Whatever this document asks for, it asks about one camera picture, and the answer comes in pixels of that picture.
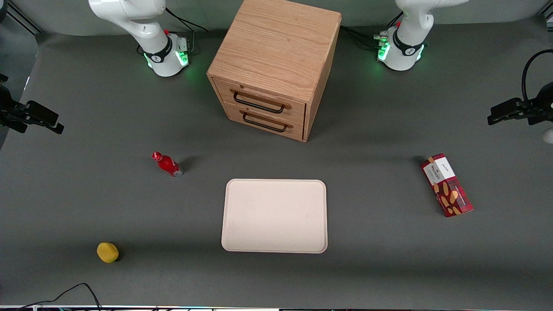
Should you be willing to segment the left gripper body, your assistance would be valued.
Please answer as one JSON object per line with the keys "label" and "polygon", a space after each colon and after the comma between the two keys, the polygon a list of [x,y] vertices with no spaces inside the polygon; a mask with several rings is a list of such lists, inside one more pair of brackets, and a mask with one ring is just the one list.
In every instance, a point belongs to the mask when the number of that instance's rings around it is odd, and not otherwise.
{"label": "left gripper body", "polygon": [[528,125],[536,125],[541,122],[553,121],[553,83],[547,83],[541,87],[537,96],[528,99],[527,89],[524,86],[524,103],[527,106]]}

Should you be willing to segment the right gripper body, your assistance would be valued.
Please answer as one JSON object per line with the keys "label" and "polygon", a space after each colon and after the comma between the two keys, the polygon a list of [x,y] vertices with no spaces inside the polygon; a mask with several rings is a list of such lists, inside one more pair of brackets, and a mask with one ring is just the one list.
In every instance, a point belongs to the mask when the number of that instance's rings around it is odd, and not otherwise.
{"label": "right gripper body", "polygon": [[22,104],[14,100],[10,91],[2,85],[8,81],[6,75],[0,74],[0,124],[19,133],[25,133],[28,125],[22,118]]}

